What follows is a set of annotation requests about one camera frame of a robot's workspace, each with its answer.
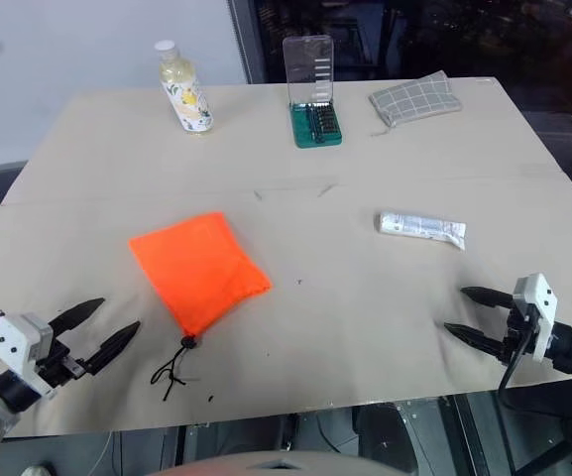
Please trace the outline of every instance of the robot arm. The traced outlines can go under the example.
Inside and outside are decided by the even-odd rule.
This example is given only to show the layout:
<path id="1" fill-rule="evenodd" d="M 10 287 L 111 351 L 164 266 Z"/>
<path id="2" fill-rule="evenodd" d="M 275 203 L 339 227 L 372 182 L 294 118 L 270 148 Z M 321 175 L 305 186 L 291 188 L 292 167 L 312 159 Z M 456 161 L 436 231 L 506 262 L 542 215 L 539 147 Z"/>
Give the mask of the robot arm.
<path id="1" fill-rule="evenodd" d="M 83 302 L 50 323 L 31 313 L 0 313 L 0 359 L 10 367 L 0 374 L 0 442 L 17 424 L 21 412 L 42 398 L 53 398 L 57 387 L 71 379 L 96 375 L 136 334 L 138 321 L 109 337 L 87 360 L 74 360 L 69 355 L 69 349 L 57 337 L 77 327 L 104 301 L 98 298 Z"/>
<path id="2" fill-rule="evenodd" d="M 507 334 L 502 341 L 489 338 L 480 330 L 462 324 L 446 323 L 456 337 L 478 350 L 494 355 L 511 365 L 528 334 L 529 343 L 522 351 L 541 361 L 550 359 L 553 367 L 572 374 L 572 327 L 554 321 L 557 299 L 542 274 L 536 273 L 517 280 L 512 295 L 488 288 L 471 287 L 461 290 L 473 301 L 510 311 Z"/>

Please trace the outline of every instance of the bottle label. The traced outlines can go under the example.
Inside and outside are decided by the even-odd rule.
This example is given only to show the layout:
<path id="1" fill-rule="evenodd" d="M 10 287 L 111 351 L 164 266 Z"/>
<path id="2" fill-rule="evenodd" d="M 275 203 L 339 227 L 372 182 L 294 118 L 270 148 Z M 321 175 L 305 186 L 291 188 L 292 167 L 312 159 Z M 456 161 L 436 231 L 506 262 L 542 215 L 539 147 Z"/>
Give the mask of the bottle label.
<path id="1" fill-rule="evenodd" d="M 163 88 L 184 129 L 204 132 L 213 127 L 213 116 L 197 78 L 186 82 L 163 82 Z"/>

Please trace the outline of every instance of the gray checkered cloth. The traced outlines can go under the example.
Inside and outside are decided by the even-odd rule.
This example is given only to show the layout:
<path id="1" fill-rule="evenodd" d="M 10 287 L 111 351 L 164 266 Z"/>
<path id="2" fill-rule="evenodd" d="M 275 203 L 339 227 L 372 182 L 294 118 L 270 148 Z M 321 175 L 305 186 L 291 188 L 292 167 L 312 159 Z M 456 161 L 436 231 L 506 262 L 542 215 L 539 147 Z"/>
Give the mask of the gray checkered cloth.
<path id="1" fill-rule="evenodd" d="M 403 122 L 462 109 L 444 71 L 377 91 L 369 100 L 390 129 Z"/>

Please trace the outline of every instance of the cardboard sheet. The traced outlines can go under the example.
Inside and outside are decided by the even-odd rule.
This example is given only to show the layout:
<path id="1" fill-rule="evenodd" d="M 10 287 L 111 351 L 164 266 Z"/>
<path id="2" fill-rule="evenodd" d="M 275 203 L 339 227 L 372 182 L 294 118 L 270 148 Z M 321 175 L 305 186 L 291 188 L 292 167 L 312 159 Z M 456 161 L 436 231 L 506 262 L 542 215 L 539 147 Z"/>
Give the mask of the cardboard sheet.
<path id="1" fill-rule="evenodd" d="M 501 338 L 505 315 L 458 288 L 510 292 L 537 271 L 556 291 L 557 319 L 572 324 L 572 183 L 499 84 L 453 79 L 463 111 L 371 137 L 381 122 L 367 94 L 390 84 L 336 84 L 344 143 L 314 150 L 291 141 L 283 85 L 207 89 L 215 128 L 198 138 L 180 130 L 160 91 L 73 101 L 0 207 L 0 308 L 50 319 L 107 298 L 62 336 L 74 357 L 134 319 L 143 325 L 112 365 L 67 384 L 12 434 L 494 389 L 503 366 L 441 323 Z M 209 329 L 182 362 L 188 385 L 163 403 L 149 379 L 181 334 L 128 241 L 215 209 L 274 288 Z M 383 209 L 466 222 L 467 251 L 381 235 Z M 561 378 L 525 359 L 514 383 Z"/>

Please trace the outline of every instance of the white tube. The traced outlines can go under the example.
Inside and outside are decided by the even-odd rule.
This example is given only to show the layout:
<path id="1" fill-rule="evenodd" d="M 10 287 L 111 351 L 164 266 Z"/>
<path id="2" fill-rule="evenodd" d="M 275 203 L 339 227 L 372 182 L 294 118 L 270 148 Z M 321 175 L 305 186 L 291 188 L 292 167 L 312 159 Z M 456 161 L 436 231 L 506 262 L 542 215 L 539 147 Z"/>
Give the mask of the white tube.
<path id="1" fill-rule="evenodd" d="M 383 211 L 379 217 L 381 233 L 392 235 L 414 236 L 429 240 L 445 241 L 465 249 L 464 235 L 466 223 L 443 221 L 435 218 L 421 216 L 399 215 L 390 211 Z"/>

